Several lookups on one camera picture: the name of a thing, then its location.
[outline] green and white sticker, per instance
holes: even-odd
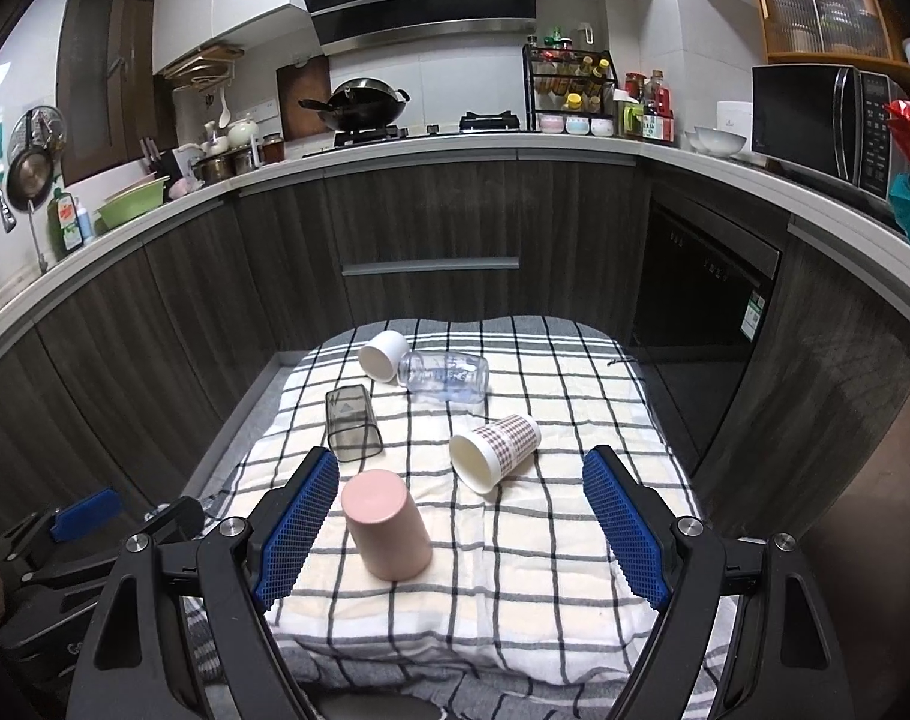
[[[749,305],[744,309],[744,319],[741,321],[741,333],[749,341],[754,341],[755,333],[758,332],[758,323],[761,321],[761,312],[765,308],[765,298],[758,293],[751,293]]]

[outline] white mug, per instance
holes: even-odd
[[[448,454],[458,478],[484,495],[539,445],[538,423],[526,413],[517,413],[452,436]]]
[[[368,377],[388,384],[398,371],[402,355],[411,347],[395,330],[385,330],[371,339],[358,352],[358,363]]]

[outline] cutting board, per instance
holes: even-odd
[[[332,79],[328,75],[327,56],[316,56],[301,66],[278,68],[277,79],[282,135],[286,141],[331,131],[322,124],[316,112],[306,111],[298,105],[298,100],[327,103],[331,97]]]

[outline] microwave control panel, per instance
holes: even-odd
[[[886,199],[891,154],[888,111],[885,111],[885,105],[891,100],[888,78],[874,73],[862,73],[861,100],[864,117],[861,120],[861,173],[858,185],[861,189]]]

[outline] screw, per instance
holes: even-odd
[[[125,541],[125,549],[128,552],[141,552],[149,545],[149,538],[144,533],[135,533],[134,536]]]
[[[775,533],[774,545],[782,552],[794,552],[794,548],[798,546],[798,542],[794,540],[793,536],[789,536],[787,533]]]
[[[242,517],[228,517],[221,520],[221,525],[218,525],[218,533],[221,533],[221,536],[237,536],[244,530],[245,520]]]
[[[695,519],[695,517],[682,517],[679,519],[678,529],[685,536],[701,536],[704,533],[704,525],[701,524],[701,520]]]

